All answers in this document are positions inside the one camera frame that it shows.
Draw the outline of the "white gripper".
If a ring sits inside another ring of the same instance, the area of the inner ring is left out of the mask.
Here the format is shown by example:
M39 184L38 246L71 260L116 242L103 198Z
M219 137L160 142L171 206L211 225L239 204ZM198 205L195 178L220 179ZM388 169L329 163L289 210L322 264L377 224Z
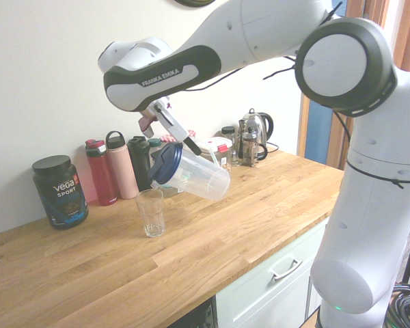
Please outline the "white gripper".
M196 155L201 155L200 147L190 138L190 132L175 118L168 97L151 102L145 109L145 136L152 138L154 132L151 123L159 122L177 142L187 139L188 148Z

